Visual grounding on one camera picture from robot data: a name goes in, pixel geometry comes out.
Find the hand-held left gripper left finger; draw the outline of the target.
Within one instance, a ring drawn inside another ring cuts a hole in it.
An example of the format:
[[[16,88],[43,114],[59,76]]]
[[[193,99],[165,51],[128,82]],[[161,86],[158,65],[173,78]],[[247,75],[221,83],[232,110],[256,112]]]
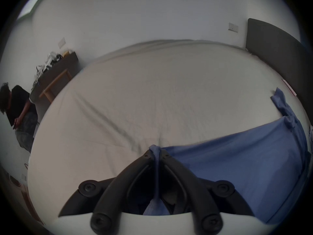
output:
[[[89,225],[94,233],[116,234],[123,211],[141,215],[154,197],[154,166],[155,156],[149,149],[115,178],[81,182],[58,217],[91,213]]]

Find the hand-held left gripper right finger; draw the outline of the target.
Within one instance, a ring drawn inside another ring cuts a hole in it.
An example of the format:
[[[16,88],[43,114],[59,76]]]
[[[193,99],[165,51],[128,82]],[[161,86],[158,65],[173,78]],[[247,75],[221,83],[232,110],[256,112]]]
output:
[[[216,235],[224,225],[221,212],[255,217],[245,199],[226,180],[210,181],[197,177],[165,149],[159,153],[159,183],[169,175],[178,184],[182,194],[172,214],[190,210],[193,215],[196,234]]]

